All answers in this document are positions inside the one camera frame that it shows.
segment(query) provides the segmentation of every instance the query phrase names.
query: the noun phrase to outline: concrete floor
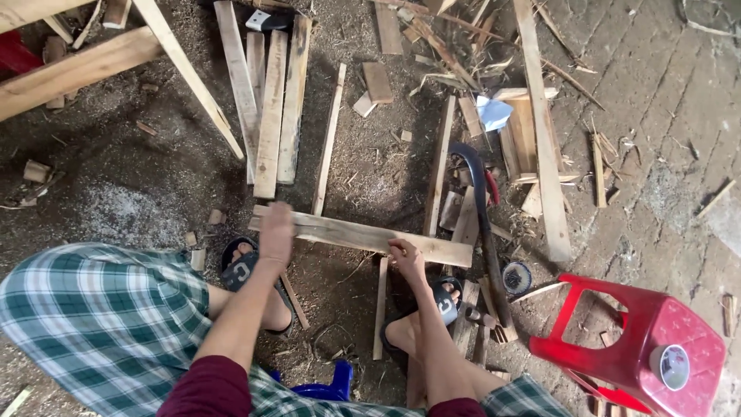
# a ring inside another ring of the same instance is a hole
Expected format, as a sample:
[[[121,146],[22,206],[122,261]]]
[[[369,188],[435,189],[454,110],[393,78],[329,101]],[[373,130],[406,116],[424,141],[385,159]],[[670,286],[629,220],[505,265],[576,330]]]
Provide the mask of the concrete floor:
[[[309,10],[308,1],[294,3]],[[514,33],[511,6],[503,0],[495,3],[502,7],[495,31],[509,36]],[[194,4],[160,4],[231,125],[238,126],[215,17]],[[404,56],[382,56],[367,2],[353,0],[351,12],[343,0],[315,0],[314,4],[321,27],[312,39],[299,174],[294,187],[279,188],[279,198],[298,211],[310,208],[333,76],[339,62],[345,62],[348,81],[325,215],[418,233],[439,109],[453,91],[425,87],[411,100],[415,111],[405,95],[429,68],[415,65],[413,55],[431,56],[429,47],[405,40]],[[547,79],[548,85],[561,90],[551,113],[562,153],[574,161],[571,169],[583,174],[592,170],[587,132],[593,121],[615,146],[618,142],[637,145],[640,156],[635,148],[619,147],[616,168],[622,172],[622,181],[612,179],[608,186],[619,188],[621,195],[607,208],[595,208],[589,177],[576,180],[576,186],[563,187],[574,209],[568,215],[575,253],[572,262],[553,265],[543,261],[542,226],[527,223],[536,237],[522,237],[521,242],[535,285],[568,271],[668,292],[722,334],[720,298],[726,292],[741,296],[741,188],[732,189],[704,219],[696,220],[694,212],[728,178],[741,174],[737,104],[741,102],[741,47],[730,37],[686,27],[676,0],[550,0],[548,7],[567,42],[583,52],[584,61],[597,72],[573,71],[572,76],[607,108],[600,111],[560,79]],[[725,14],[715,13],[714,7],[715,3],[690,1],[688,14],[705,25],[727,30]],[[732,7],[729,13],[731,19],[738,19]],[[130,24],[135,27],[141,21],[133,16]],[[437,30],[449,40],[457,28],[439,24]],[[24,39],[35,51],[40,51],[46,34],[48,29],[41,24],[24,29]],[[94,27],[92,39],[114,34]],[[542,24],[538,35],[542,55],[567,68],[570,61]],[[492,60],[513,54],[499,44],[491,44],[488,52]],[[350,109],[363,92],[355,72],[360,62],[375,59],[389,67],[395,102],[360,119]],[[525,85],[517,61],[507,74],[509,80],[503,86]],[[145,82],[159,85],[159,92],[142,91],[140,85]],[[209,249],[205,277],[218,283],[220,247],[245,230],[255,201],[245,192],[243,168],[231,157],[172,64],[159,59],[142,65],[81,90],[80,97],[60,114],[37,108],[0,122],[0,190],[4,195],[22,193],[21,173],[28,159],[68,173],[35,208],[6,211],[0,218],[0,252],[4,254],[0,272],[7,273],[24,257],[64,240],[179,249],[182,233],[196,230],[217,234],[202,241]],[[143,134],[136,129],[136,120],[152,125],[160,135]],[[410,145],[396,144],[388,134],[389,129],[401,128],[413,132]],[[459,119],[454,139],[461,130]],[[69,145],[55,141],[52,134]],[[486,159],[503,167],[496,152],[496,135],[490,139],[494,154],[482,142],[474,142]],[[690,141],[699,160],[687,149]],[[355,173],[350,186],[347,181]],[[504,203],[491,217],[508,228],[527,189],[509,186],[506,178],[499,180],[499,187]],[[205,225],[212,208],[228,213],[225,226]],[[514,232],[522,234],[522,222]],[[449,238],[443,233],[439,236]],[[512,249],[499,244],[502,252]],[[353,397],[398,405],[404,401],[401,369],[387,356],[384,361],[371,360],[377,260],[365,263],[350,280],[339,283],[365,255],[296,241],[295,261],[288,273],[311,328],[294,333],[286,342],[261,338],[258,356],[266,366],[281,369],[289,384],[328,381],[332,367],[325,358],[351,345],[357,363]],[[474,263],[470,277],[480,274],[480,257]],[[390,296],[398,292],[392,288]],[[521,339],[492,345],[488,367],[513,375],[529,372],[575,416],[586,416],[583,392],[556,367],[532,357],[525,344],[527,335],[547,334],[556,315],[550,306],[561,302],[565,292],[562,289],[514,306]],[[394,310],[392,299],[387,315]],[[616,330],[594,298],[582,304],[566,339],[599,347],[599,333]],[[738,417],[741,345],[734,339],[725,341],[728,357],[712,415]],[[305,347],[314,342],[321,359],[309,356]],[[4,336],[0,343],[0,410],[24,385],[32,384],[36,390],[18,416],[85,416],[83,406]],[[289,353],[275,356],[284,351]]]

